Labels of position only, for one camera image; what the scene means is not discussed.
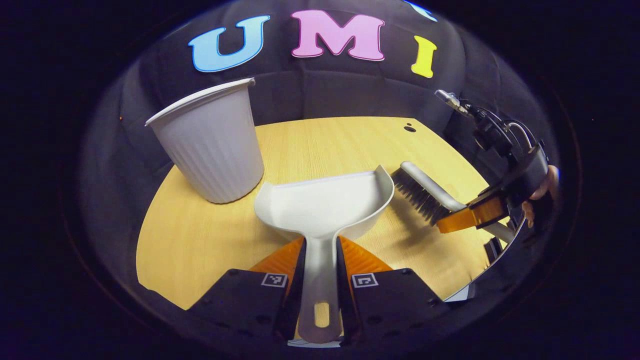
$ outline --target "brush bristles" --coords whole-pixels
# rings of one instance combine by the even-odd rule
[[[391,178],[398,191],[413,204],[429,225],[434,226],[438,220],[451,213],[402,168],[395,171]]]

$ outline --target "white plastic cup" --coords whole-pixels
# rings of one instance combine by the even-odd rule
[[[191,94],[148,119],[193,188],[217,204],[245,196],[264,173],[248,87],[253,78]]]

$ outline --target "human hand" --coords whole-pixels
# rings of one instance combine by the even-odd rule
[[[543,197],[547,192],[551,194],[551,198],[555,201],[558,199],[558,186],[559,186],[559,172],[558,168],[549,165],[549,171],[547,176],[540,184],[540,187],[529,197],[531,200],[538,200]],[[524,217],[528,221],[529,228],[533,227],[533,220],[536,214],[533,212],[533,205],[529,201],[522,203],[522,211],[524,211]]]

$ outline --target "pink letter m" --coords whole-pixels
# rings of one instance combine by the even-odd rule
[[[321,37],[334,55],[339,55],[351,38],[355,38],[349,55],[372,61],[385,59],[380,52],[380,28],[385,22],[378,18],[355,15],[340,27],[322,10],[294,12],[291,17],[300,21],[300,44],[291,52],[297,58],[322,55],[324,51],[317,45],[317,37]]]

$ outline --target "table surface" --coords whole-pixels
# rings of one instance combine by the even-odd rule
[[[414,128],[415,132],[405,129]],[[264,175],[247,196],[230,204],[201,198],[177,167],[158,189],[144,219],[138,281],[188,309],[230,268],[249,269],[291,239],[253,212],[262,183],[291,183],[374,170],[389,174],[410,160],[460,202],[487,187],[458,152],[414,119],[339,117],[256,127]],[[489,265],[483,244],[492,236],[475,228],[440,234],[396,192],[376,225],[357,244],[394,269],[412,268],[445,299]]]

